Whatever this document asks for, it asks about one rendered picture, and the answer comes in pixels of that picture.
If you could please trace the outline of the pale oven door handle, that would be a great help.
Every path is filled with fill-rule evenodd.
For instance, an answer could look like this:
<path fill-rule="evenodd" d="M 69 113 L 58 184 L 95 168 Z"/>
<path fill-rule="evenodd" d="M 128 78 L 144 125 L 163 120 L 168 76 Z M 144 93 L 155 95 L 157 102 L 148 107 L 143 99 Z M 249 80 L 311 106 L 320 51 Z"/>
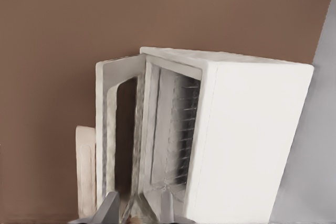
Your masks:
<path fill-rule="evenodd" d="M 76 163 L 79 218 L 96 211 L 96 131 L 93 127 L 76 127 Z"/>

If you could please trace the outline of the white oven door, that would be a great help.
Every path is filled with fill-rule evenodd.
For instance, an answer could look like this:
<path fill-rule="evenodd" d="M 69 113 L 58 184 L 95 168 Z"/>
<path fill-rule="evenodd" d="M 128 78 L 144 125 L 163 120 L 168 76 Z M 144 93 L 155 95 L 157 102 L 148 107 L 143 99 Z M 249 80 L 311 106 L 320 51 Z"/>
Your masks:
<path fill-rule="evenodd" d="M 107 194 L 115 190 L 115 154 L 117 125 L 117 91 L 119 86 L 134 78 L 136 85 L 134 144 L 132 149 L 131 193 L 138 190 L 146 54 L 101 61 L 96 64 L 96 197 L 100 207 Z"/>

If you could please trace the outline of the white oven body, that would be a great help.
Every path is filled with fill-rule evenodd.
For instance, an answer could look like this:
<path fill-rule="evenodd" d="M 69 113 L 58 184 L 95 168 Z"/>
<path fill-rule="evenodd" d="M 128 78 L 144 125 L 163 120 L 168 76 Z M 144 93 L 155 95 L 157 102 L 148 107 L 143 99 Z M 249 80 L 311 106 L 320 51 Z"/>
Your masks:
<path fill-rule="evenodd" d="M 308 93 L 310 64 L 172 48 L 146 54 L 139 196 L 199 224 L 266 224 Z"/>

